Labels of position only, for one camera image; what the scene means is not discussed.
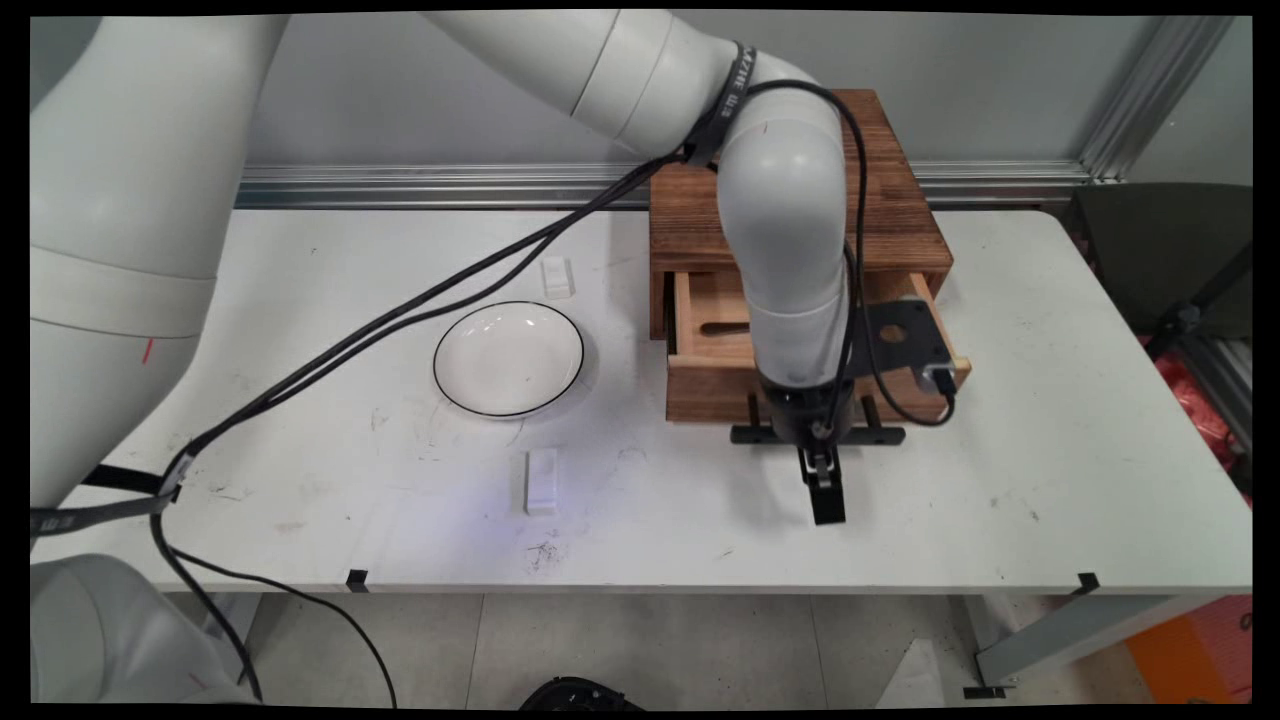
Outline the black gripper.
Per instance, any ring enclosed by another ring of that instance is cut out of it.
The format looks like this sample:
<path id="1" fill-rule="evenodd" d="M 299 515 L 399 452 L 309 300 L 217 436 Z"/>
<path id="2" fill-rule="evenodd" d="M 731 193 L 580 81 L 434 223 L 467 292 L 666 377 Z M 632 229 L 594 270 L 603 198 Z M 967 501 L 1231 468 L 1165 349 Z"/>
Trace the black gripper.
<path id="1" fill-rule="evenodd" d="M 854 380 L 841 386 L 790 387 L 762 377 L 774 433 L 799 448 L 803 482 L 809 489 L 818 527 L 846 523 L 844 484 L 838 479 L 837 445 L 856 420 Z"/>

